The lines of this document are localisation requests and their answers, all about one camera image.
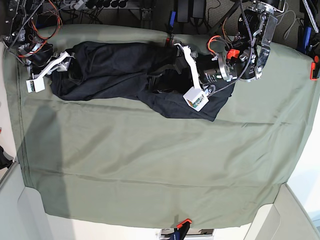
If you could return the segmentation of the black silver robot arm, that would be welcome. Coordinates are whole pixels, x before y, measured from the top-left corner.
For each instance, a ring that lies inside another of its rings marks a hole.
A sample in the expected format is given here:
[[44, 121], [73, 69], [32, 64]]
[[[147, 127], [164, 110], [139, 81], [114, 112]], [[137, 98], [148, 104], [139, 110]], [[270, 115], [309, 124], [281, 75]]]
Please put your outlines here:
[[149, 89], [169, 91], [164, 75], [170, 70], [181, 73], [189, 69], [192, 77], [189, 93], [205, 93], [208, 97], [221, 92], [237, 81], [251, 82], [262, 76], [270, 55], [270, 44], [278, 24], [275, 13], [283, 13], [284, 0], [253, 0], [244, 8], [237, 0], [234, 8], [240, 8], [238, 33], [229, 39], [226, 32], [213, 35], [206, 43], [208, 55], [200, 55], [189, 45], [168, 40], [167, 45], [177, 49], [171, 64], [167, 64], [150, 76]]

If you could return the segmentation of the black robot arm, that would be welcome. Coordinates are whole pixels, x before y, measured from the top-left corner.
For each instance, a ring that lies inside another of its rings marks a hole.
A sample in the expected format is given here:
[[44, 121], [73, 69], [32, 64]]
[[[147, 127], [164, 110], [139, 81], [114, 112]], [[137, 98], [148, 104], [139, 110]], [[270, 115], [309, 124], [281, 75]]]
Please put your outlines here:
[[63, 26], [61, 10], [53, 0], [0, 2], [0, 41], [27, 68], [31, 80], [67, 69], [67, 60], [47, 68], [61, 56], [49, 43]]

